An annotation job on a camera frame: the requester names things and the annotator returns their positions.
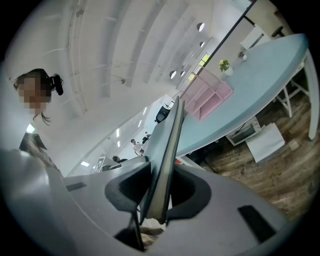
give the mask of ceiling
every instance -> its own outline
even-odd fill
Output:
[[[50,126],[34,123],[64,175],[145,106],[176,94],[185,78],[169,72],[179,74],[190,52],[201,54],[200,42],[220,35],[217,24],[232,11],[213,14],[226,7],[235,9],[222,0],[48,0],[35,10],[4,68],[11,78],[35,68],[63,78],[64,94],[53,93],[45,112]]]

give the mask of curved table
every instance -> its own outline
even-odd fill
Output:
[[[286,86],[304,58],[311,102],[309,138],[315,137],[319,85],[306,36],[285,36],[250,48],[246,54],[247,61],[232,65],[233,75],[225,79],[233,94],[203,120],[189,114],[185,117],[177,157],[220,139],[254,117]]]

